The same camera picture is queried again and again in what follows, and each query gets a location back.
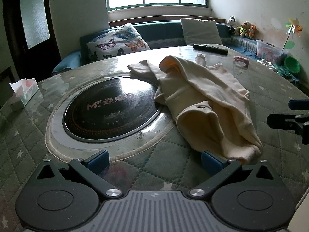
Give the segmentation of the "cream knit sweater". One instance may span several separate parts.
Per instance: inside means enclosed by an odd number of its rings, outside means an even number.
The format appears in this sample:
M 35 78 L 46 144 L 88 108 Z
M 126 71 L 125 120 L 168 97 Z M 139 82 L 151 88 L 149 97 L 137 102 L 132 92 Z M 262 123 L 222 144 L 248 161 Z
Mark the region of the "cream knit sweater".
M 262 154 L 250 116 L 249 91 L 221 64 L 208 66 L 175 56 L 159 64 L 143 60 L 130 74 L 157 84 L 154 100 L 168 107 L 181 136 L 199 152 L 247 164 Z

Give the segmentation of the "green plastic bowl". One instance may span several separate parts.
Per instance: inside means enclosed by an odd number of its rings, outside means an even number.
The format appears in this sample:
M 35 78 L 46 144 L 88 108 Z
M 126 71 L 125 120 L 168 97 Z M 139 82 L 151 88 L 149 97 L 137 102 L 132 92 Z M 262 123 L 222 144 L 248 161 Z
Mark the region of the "green plastic bowl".
M 286 57 L 284 60 L 284 67 L 293 74 L 300 72 L 300 64 L 294 57 Z

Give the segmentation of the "round black induction cooktop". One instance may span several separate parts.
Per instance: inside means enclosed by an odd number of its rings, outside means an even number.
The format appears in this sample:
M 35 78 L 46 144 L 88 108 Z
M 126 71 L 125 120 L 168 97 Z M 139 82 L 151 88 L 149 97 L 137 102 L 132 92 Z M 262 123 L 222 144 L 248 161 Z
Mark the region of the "round black induction cooktop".
M 146 127 L 161 112 L 157 86 L 148 80 L 111 78 L 81 91 L 66 107 L 65 132 L 85 143 L 106 143 Z

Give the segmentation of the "clear plastic storage box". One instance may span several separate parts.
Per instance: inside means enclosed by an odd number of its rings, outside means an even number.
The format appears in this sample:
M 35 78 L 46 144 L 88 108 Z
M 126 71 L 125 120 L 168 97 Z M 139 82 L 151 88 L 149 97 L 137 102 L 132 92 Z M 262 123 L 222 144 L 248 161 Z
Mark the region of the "clear plastic storage box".
M 257 40 L 257 56 L 271 63 L 277 63 L 282 51 L 262 40 Z

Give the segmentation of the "pink hair scrunchie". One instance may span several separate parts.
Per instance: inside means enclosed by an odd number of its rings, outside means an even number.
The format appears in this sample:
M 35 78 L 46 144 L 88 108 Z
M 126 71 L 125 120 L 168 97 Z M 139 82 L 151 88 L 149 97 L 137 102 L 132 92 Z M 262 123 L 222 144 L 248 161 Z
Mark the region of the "pink hair scrunchie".
M 234 64 L 239 66 L 239 67 L 245 67 L 247 68 L 249 65 L 249 59 L 236 55 L 234 56 Z

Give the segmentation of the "colourful pinwheel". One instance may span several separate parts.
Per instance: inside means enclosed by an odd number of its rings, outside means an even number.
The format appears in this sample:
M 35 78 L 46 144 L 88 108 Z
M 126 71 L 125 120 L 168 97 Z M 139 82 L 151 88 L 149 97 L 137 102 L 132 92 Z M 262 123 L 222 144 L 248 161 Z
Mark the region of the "colourful pinwheel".
M 291 50 L 295 47 L 295 42 L 293 40 L 293 36 L 296 35 L 301 37 L 300 32 L 303 30 L 303 27 L 300 25 L 299 19 L 289 18 L 289 22 L 286 23 L 286 28 L 288 31 L 286 32 L 287 37 L 282 47 L 282 51 Z

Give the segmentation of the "orange plush toy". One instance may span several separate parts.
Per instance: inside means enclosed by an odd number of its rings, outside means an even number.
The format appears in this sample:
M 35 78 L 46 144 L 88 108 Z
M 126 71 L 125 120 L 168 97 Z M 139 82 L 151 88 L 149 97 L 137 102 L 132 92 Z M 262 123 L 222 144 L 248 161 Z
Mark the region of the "orange plush toy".
M 257 27 L 255 25 L 251 25 L 251 27 L 249 28 L 249 33 L 248 33 L 248 39 L 254 39 L 254 35 L 255 35 L 255 31 L 256 31 Z

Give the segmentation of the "brown plush toy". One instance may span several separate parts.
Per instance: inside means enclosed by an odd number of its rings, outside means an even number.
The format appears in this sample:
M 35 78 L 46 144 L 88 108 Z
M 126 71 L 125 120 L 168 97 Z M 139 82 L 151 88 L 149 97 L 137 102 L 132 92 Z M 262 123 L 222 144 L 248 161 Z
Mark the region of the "brown plush toy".
M 239 27 L 239 35 L 241 37 L 247 38 L 249 35 L 249 29 L 251 27 L 251 23 L 249 21 L 245 21 Z

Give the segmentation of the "tissue box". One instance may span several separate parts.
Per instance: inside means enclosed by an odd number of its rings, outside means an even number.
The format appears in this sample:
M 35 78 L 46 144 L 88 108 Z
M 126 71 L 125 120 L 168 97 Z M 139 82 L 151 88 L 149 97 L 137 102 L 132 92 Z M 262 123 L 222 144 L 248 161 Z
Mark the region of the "tissue box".
M 8 104 L 13 110 L 24 108 L 39 90 L 37 81 L 34 78 L 21 79 L 15 83 L 10 83 L 10 87 L 14 93 L 8 100 Z

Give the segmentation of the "black white plush toy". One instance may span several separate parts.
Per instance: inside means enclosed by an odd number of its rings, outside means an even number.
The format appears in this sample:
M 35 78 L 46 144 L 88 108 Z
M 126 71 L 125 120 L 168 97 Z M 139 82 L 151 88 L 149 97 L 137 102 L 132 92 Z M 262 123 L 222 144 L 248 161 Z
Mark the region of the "black white plush toy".
M 230 18 L 228 18 L 227 25 L 229 27 L 229 33 L 233 35 L 237 28 L 235 16 L 230 16 Z

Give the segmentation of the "black remote control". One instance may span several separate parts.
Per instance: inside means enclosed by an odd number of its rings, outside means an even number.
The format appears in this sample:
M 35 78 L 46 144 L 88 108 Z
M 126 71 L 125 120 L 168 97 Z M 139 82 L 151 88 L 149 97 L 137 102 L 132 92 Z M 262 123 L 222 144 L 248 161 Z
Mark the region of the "black remote control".
M 208 44 L 194 44 L 193 49 L 199 50 L 199 51 L 204 51 L 204 52 L 210 52 L 210 53 L 215 53 L 219 55 L 228 55 L 228 50 L 221 48 L 221 47 L 214 47 L 210 46 Z

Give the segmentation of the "plain grey pillow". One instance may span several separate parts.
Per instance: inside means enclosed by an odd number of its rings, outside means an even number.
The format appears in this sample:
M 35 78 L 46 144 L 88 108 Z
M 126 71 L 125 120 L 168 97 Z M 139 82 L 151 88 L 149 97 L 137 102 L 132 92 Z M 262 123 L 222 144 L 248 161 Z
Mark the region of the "plain grey pillow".
M 195 18 L 181 18 L 180 21 L 187 45 L 222 44 L 216 21 Z

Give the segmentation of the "butterfly print pillow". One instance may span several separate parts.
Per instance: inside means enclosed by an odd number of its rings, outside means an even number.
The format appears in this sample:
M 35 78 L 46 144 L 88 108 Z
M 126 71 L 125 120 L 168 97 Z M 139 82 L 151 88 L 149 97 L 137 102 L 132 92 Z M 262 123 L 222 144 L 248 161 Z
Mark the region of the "butterfly print pillow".
M 150 50 L 149 45 L 131 23 L 99 35 L 86 46 L 91 62 Z

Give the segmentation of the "teal corner sofa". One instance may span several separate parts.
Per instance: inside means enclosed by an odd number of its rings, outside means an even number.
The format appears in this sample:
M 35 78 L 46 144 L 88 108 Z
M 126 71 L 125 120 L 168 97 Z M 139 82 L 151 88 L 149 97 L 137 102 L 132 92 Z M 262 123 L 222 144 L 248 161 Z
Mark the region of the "teal corner sofa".
M 180 21 L 152 21 L 133 24 L 151 49 L 184 46 L 185 39 Z M 229 26 L 216 24 L 219 36 L 224 46 L 234 49 L 252 59 L 258 60 L 257 42 L 232 35 Z M 108 28 L 80 38 L 80 49 L 69 53 L 53 70 L 52 75 L 76 69 L 80 66 L 98 60 L 96 54 L 91 54 L 87 43 L 96 41 L 98 37 L 114 32 L 117 27 Z

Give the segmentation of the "dark door with glass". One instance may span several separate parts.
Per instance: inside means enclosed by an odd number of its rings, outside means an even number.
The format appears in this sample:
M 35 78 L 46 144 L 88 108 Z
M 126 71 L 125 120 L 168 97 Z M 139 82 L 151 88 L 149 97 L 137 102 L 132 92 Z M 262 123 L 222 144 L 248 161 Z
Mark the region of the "dark door with glass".
M 19 78 L 42 81 L 61 61 L 49 0 L 3 0 L 4 27 Z

